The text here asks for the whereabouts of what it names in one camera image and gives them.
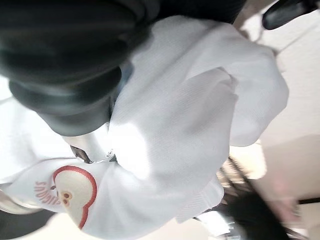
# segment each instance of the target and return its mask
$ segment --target white sweatshirt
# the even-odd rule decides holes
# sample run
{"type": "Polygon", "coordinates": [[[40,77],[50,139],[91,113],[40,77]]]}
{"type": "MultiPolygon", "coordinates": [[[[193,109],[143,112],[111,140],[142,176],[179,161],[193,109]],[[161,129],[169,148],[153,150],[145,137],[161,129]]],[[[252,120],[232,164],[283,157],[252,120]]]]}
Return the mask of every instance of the white sweatshirt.
{"type": "MultiPolygon", "coordinates": [[[[151,33],[132,54],[133,73],[112,113],[108,135],[118,163],[71,158],[44,125],[41,134],[34,126],[25,135],[37,136],[36,144],[12,147],[23,142],[27,121],[42,120],[13,99],[0,102],[13,121],[0,120],[0,151],[24,166],[9,171],[19,177],[4,189],[8,195],[67,212],[87,234],[110,240],[142,237],[220,202],[216,172],[229,145],[258,139],[285,108],[286,83],[272,51],[232,25],[175,16],[151,33]]],[[[1,168],[0,180],[10,178],[6,173],[1,168]]]]}

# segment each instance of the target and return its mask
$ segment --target fabric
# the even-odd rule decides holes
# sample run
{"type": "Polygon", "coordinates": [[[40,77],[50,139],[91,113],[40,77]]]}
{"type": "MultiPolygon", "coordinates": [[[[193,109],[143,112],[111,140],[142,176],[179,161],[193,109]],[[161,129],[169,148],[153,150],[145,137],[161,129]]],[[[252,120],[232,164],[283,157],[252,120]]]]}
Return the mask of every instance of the fabric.
{"type": "MultiPolygon", "coordinates": [[[[272,51],[229,24],[175,16],[155,23],[151,34],[131,56],[133,73],[112,113],[108,137],[117,162],[62,159],[70,152],[55,148],[52,158],[60,159],[34,157],[39,163],[4,189],[8,195],[67,212],[85,233],[110,240],[137,239],[221,201],[216,172],[229,144],[258,139],[286,106],[286,83],[272,51]]],[[[3,114],[14,118],[9,109],[3,114]]],[[[27,128],[14,119],[12,130],[27,128]]],[[[1,141],[10,146],[15,138],[1,141]]],[[[44,146],[39,140],[30,148],[44,146]]],[[[26,150],[1,150],[32,159],[26,150]]]]}

